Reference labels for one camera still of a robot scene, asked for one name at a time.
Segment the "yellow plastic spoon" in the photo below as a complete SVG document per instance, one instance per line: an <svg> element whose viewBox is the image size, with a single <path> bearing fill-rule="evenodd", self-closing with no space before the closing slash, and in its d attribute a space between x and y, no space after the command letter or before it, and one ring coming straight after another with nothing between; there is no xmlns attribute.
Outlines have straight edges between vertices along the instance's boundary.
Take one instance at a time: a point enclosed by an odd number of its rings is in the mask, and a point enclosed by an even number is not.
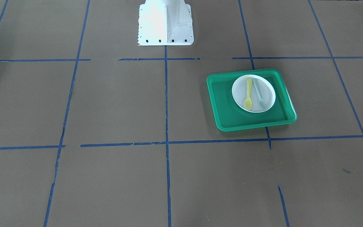
<svg viewBox="0 0 363 227"><path fill-rule="evenodd" d="M246 110L251 110L253 107L253 102L251 99L251 92L252 92L252 78L249 77L246 80L247 85L247 93L246 93L246 99L244 101L244 107Z"/></svg>

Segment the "white round plate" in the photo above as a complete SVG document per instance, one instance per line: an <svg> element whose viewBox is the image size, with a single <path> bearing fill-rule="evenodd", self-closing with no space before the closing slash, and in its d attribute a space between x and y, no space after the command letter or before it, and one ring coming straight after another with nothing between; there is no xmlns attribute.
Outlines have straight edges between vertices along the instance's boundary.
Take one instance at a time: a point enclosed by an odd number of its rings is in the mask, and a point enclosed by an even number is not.
<svg viewBox="0 0 363 227"><path fill-rule="evenodd" d="M247 78L252 78L252 92L251 92L251 99L253 102L253 107L251 110L246 110L244 107L244 101L246 99L246 93L247 93L247 85L246 80ZM274 106L274 103L276 101L276 92L274 87L271 85L270 82L268 82L265 78L254 75L254 74L247 74L240 76L238 79L235 80L235 82L232 85L232 96L236 104L243 109L246 112L251 113L263 113L261 107L258 103L258 96L256 93L256 89L254 87L253 81L254 79L258 79L258 84L261 89L262 97L266 103L267 111L271 109Z"/></svg>

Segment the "green plastic tray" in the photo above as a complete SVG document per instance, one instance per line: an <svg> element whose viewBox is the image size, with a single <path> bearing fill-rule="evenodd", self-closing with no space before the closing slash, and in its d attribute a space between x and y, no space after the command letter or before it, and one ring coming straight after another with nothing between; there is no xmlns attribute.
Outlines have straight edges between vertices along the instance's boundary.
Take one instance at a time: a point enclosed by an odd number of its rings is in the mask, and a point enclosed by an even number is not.
<svg viewBox="0 0 363 227"><path fill-rule="evenodd" d="M241 109L233 99L232 85L240 76L254 74L265 78L274 87L274 106L263 113L251 113ZM206 79L216 126L225 132L286 125L296 122L294 109L281 73L276 69L259 69L229 73L217 73Z"/></svg>

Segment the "white pedestal column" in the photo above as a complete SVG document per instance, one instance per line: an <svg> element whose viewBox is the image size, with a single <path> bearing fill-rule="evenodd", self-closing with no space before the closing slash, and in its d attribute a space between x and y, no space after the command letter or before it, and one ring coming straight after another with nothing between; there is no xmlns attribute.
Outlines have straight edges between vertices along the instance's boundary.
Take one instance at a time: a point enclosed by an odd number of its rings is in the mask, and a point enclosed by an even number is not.
<svg viewBox="0 0 363 227"><path fill-rule="evenodd" d="M138 45L182 46L193 43L192 10L184 0L146 0L139 6Z"/></svg>

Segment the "translucent plastic fork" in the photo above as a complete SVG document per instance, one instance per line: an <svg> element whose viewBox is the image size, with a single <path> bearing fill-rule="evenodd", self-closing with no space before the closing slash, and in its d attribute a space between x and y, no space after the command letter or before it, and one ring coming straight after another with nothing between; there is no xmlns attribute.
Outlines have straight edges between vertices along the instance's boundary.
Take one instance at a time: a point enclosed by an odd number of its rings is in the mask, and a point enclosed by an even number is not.
<svg viewBox="0 0 363 227"><path fill-rule="evenodd" d="M256 89L256 93L257 93L257 96L258 96L259 106L261 107L262 111L265 112L268 108L267 108L266 103L265 103L265 101L264 101L264 99L262 97L261 89L260 89L260 86L258 84L258 79L254 79L253 84L254 84L254 87Z"/></svg>

